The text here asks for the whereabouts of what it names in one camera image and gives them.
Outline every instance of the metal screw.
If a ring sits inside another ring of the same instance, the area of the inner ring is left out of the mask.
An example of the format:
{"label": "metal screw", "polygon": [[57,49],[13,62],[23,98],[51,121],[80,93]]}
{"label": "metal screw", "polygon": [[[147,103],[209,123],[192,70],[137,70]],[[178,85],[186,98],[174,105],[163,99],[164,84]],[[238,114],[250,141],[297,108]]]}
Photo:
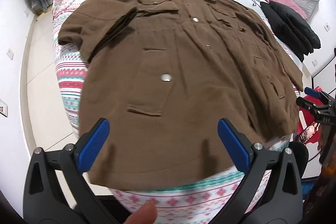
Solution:
{"label": "metal screw", "polygon": [[68,143],[64,148],[66,151],[71,151],[74,147],[75,146],[72,143]]}
{"label": "metal screw", "polygon": [[255,143],[254,145],[254,148],[257,149],[257,150],[261,150],[263,149],[263,145],[261,143]]}
{"label": "metal screw", "polygon": [[39,153],[41,153],[42,152],[42,148],[41,147],[37,147],[37,148],[35,148],[35,150],[34,150],[34,154],[39,154]]}
{"label": "metal screw", "polygon": [[290,148],[285,148],[285,153],[290,155],[292,153],[292,150]]}

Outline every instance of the blue object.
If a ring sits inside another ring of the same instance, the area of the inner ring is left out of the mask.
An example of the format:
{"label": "blue object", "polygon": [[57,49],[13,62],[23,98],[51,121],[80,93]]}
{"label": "blue object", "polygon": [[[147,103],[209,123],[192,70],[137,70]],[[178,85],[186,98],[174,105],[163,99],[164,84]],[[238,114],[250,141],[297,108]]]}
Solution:
{"label": "blue object", "polygon": [[110,123],[107,119],[102,119],[102,122],[93,129],[90,139],[87,141],[83,149],[78,154],[77,170],[84,173],[90,170],[95,161],[99,151],[103,147],[109,133]]}
{"label": "blue object", "polygon": [[316,99],[320,99],[320,97],[321,97],[321,94],[320,94],[319,91],[313,90],[313,89],[311,89],[309,87],[306,87],[304,89],[304,93],[307,94],[307,95],[309,95],[309,96],[312,96],[312,97],[314,97]]}
{"label": "blue object", "polygon": [[218,122],[217,132],[237,170],[245,174],[248,173],[250,170],[250,156],[239,141],[236,133],[231,130],[223,119]]}

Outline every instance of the button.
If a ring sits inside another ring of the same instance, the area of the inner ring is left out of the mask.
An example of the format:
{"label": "button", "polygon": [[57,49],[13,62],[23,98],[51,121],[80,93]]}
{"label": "button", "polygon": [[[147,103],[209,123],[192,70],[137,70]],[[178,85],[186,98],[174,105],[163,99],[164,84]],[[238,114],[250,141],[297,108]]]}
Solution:
{"label": "button", "polygon": [[171,80],[171,75],[161,75],[161,80],[169,82]]}

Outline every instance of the red object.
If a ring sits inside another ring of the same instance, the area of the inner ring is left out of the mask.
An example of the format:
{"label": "red object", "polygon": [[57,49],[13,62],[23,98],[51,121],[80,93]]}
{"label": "red object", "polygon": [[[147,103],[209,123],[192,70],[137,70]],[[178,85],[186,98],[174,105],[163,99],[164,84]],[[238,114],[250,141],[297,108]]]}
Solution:
{"label": "red object", "polygon": [[[320,86],[317,86],[314,90],[322,91],[322,88]],[[319,99],[316,99],[316,98],[311,97],[309,95],[306,95],[304,98],[311,101],[312,103],[314,103],[316,105],[323,105],[323,103]],[[302,107],[299,107],[299,111],[303,112],[303,116],[304,116],[304,119],[306,121],[306,124],[307,124],[307,126],[310,126],[311,123],[314,121],[314,116],[310,114],[309,110],[303,109]],[[302,127],[301,121],[299,120],[298,128],[297,128],[297,134],[301,134],[304,130],[305,130],[305,128]],[[319,137],[320,137],[320,133],[319,133],[319,131],[317,131],[306,142],[304,142],[304,144],[316,143],[316,142],[319,141]]]}

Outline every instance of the brown jacket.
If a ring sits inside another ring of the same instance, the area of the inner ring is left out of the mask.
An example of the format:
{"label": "brown jacket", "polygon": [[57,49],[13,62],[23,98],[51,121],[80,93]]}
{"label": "brown jacket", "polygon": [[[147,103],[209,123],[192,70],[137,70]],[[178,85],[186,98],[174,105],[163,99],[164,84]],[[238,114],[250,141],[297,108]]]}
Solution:
{"label": "brown jacket", "polygon": [[233,0],[87,0],[58,39],[90,61],[80,135],[100,117],[110,122],[92,183],[160,189],[227,169],[223,117],[252,143],[295,132],[292,82],[302,90],[302,74],[261,18]]}

